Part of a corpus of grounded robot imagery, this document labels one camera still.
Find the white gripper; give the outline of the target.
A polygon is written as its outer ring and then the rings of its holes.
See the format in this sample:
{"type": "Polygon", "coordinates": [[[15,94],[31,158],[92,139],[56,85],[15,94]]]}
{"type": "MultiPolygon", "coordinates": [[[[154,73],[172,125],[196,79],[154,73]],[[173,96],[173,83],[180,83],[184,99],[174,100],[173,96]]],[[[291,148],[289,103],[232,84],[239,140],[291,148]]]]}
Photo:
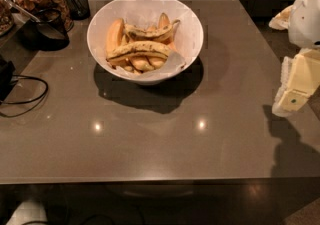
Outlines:
{"type": "Polygon", "coordinates": [[[320,86],[320,0],[295,0],[269,22],[269,27],[287,30],[289,41],[301,49],[281,66],[281,86],[272,113],[288,117],[299,111],[320,86]]]}

